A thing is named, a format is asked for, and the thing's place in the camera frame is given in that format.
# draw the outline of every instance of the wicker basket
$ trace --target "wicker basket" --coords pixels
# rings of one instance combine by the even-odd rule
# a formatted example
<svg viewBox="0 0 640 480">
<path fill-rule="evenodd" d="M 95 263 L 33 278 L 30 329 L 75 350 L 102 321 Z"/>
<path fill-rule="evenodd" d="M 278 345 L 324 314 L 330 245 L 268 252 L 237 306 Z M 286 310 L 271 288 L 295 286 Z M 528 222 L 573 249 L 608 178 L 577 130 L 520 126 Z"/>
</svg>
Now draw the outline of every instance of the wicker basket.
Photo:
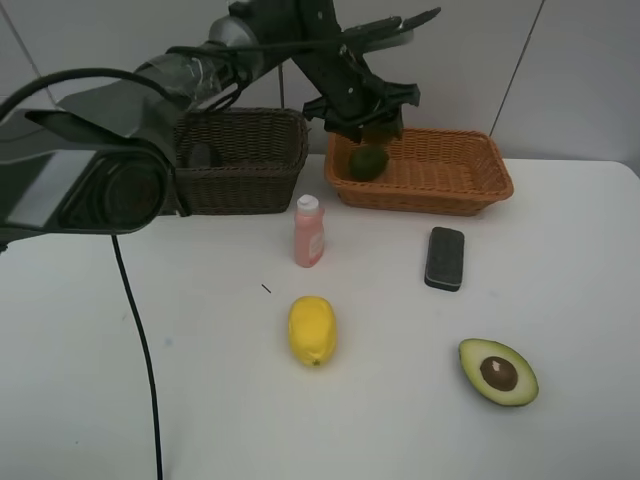
<svg viewBox="0 0 640 480">
<path fill-rule="evenodd" d="M 347 205 L 382 210 L 475 215 L 513 194 L 498 148 L 478 132 L 405 129 L 385 147 L 389 164 L 373 182 L 350 179 L 358 145 L 332 135 L 325 175 Z"/>
<path fill-rule="evenodd" d="M 176 127 L 175 138 L 178 189 L 196 215 L 285 211 L 308 149 L 306 123 L 293 110 L 191 113 Z M 220 166 L 181 168 L 203 145 L 205 155 L 212 162 L 219 159 Z M 171 194 L 163 210 L 176 209 Z"/>
</svg>

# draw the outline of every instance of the white cap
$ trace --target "white cap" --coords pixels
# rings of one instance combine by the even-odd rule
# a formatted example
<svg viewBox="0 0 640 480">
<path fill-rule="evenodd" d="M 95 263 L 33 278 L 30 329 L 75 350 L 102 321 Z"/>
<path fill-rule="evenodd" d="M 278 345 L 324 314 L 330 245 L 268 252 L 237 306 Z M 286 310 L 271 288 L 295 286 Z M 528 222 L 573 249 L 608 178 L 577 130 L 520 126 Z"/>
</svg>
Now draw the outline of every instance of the white cap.
<svg viewBox="0 0 640 480">
<path fill-rule="evenodd" d="M 298 199 L 298 212 L 303 215 L 315 215 L 320 211 L 320 202 L 313 195 L 303 195 Z"/>
</svg>

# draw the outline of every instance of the dark brown wicker basket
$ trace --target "dark brown wicker basket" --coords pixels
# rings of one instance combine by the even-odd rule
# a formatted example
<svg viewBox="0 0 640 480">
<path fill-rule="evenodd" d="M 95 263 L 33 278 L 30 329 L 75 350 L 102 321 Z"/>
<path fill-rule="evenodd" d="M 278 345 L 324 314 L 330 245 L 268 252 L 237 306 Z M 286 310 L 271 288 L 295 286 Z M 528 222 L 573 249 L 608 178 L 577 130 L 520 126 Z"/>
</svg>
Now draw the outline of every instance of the dark brown wicker basket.
<svg viewBox="0 0 640 480">
<path fill-rule="evenodd" d="M 306 123 L 293 110 L 194 112 L 177 125 L 175 138 L 178 189 L 195 215 L 285 211 L 308 150 Z M 182 168 L 202 144 L 220 166 Z M 176 210 L 172 193 L 164 211 Z"/>
</svg>

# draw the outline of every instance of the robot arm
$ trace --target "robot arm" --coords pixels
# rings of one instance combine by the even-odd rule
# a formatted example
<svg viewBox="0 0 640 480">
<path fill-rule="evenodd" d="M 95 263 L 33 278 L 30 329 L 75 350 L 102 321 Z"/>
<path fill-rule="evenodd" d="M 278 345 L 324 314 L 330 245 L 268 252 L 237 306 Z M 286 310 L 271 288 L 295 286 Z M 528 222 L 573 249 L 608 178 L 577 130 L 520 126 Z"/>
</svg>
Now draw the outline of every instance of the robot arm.
<svg viewBox="0 0 640 480">
<path fill-rule="evenodd" d="M 65 97 L 62 111 L 0 118 L 0 250 L 43 233 L 122 234 L 160 211 L 175 165 L 173 128 L 184 112 L 233 85 L 238 93 L 292 58 L 321 93 L 307 119 L 361 141 L 398 136 L 416 85 L 388 83 L 363 55 L 410 41 L 440 9 L 342 30 L 332 0 L 245 0 L 230 5 L 200 47 L 174 47 L 136 74 L 169 94 L 120 80 Z"/>
</svg>

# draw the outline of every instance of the orange wicker basket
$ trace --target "orange wicker basket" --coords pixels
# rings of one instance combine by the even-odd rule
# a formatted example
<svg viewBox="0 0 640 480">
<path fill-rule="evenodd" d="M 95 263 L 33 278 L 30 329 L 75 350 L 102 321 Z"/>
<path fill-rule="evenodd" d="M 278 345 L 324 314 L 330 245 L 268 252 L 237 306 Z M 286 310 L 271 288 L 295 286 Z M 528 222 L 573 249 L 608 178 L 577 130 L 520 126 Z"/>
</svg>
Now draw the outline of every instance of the orange wicker basket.
<svg viewBox="0 0 640 480">
<path fill-rule="evenodd" d="M 349 175 L 359 145 L 332 134 L 325 175 L 347 205 L 380 210 L 475 215 L 513 194 L 511 177 L 485 134 L 408 128 L 385 147 L 389 164 L 372 182 Z"/>
</svg>

